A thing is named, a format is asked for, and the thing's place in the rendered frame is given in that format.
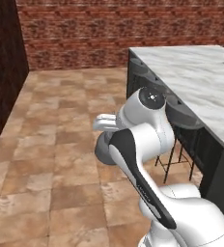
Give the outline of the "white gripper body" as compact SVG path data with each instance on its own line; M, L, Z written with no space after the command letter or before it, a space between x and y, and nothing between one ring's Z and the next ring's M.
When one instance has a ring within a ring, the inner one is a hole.
M93 130L117 131L115 114L99 114L93 121Z

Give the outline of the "grey bar stool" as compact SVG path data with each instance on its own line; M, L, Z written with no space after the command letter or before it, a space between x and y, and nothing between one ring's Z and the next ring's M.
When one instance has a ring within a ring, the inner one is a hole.
M191 110L187 106L181 104L175 96L166 97L166 114L173 129L177 131L175 141L180 141L181 144L184 143L181 134L182 129L194 131L194 137L190 144L190 157L192 158L192 163L190 164L191 170L189 177L192 178L200 131L203 124L195 117Z

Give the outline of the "dark island with marble top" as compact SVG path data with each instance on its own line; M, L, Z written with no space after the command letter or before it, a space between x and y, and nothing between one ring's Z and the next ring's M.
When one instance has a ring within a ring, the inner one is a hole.
M224 47L132 47L141 60L202 122L197 164L202 196L224 213Z

